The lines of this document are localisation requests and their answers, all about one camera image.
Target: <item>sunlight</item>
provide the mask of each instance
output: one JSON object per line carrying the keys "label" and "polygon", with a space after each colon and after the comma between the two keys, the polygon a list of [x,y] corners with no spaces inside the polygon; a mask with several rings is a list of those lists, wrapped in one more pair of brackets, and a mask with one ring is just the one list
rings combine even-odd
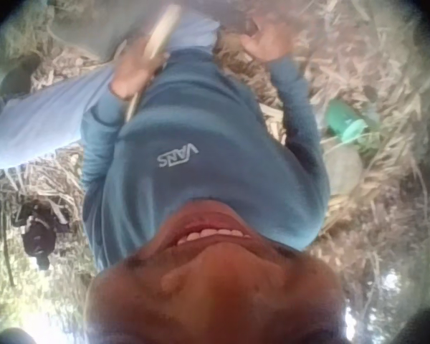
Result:
{"label": "sunlight", "polygon": [[345,324],[347,328],[345,329],[345,336],[350,341],[355,337],[355,327],[357,325],[357,320],[352,316],[352,309],[347,307],[345,309]]}
{"label": "sunlight", "polygon": [[70,336],[59,326],[49,321],[44,314],[29,314],[25,317],[23,330],[29,333],[37,344],[46,344],[49,341],[54,344],[70,344]]}

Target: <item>light blue pants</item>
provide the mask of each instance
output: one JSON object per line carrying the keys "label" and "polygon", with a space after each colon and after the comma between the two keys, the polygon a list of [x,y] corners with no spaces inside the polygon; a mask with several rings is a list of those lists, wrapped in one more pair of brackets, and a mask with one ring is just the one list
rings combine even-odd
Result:
{"label": "light blue pants", "polygon": [[[219,23],[187,11],[167,50],[197,47],[212,51]],[[27,163],[80,139],[83,114],[106,92],[114,64],[33,95],[0,99],[0,169]]]}

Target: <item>lip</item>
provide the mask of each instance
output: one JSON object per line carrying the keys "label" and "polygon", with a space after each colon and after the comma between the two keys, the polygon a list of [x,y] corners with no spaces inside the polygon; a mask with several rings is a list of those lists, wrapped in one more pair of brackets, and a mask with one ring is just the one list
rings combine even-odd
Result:
{"label": "lip", "polygon": [[208,211],[202,214],[198,214],[198,216],[189,214],[188,216],[184,216],[183,218],[181,218],[173,227],[173,230],[163,233],[164,239],[156,251],[162,252],[165,249],[174,247],[177,245],[178,240],[182,237],[185,237],[193,232],[203,231],[204,229],[228,229],[231,231],[237,230],[240,231],[243,235],[249,235],[250,238],[245,239],[242,237],[232,237],[220,234],[208,236],[207,238],[200,238],[194,240],[193,242],[186,242],[181,246],[186,246],[190,244],[204,245],[205,243],[210,243],[211,239],[213,239],[214,242],[220,242],[222,240],[234,243],[243,243],[247,240],[258,240],[259,238],[259,235],[257,233],[245,227],[245,225],[236,221],[236,219],[233,219],[232,217],[227,216],[223,213],[219,213],[216,211]]}

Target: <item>long-sleeve shirt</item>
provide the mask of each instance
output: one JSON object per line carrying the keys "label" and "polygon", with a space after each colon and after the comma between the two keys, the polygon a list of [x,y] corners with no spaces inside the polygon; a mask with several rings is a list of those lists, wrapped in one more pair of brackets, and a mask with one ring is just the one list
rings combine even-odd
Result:
{"label": "long-sleeve shirt", "polygon": [[213,199],[261,235],[304,249],[329,199],[307,83],[289,57],[268,65],[284,107],[285,147],[255,96],[198,51],[174,53],[124,125],[105,93],[85,114],[85,231],[99,269],[132,254],[184,204]]}

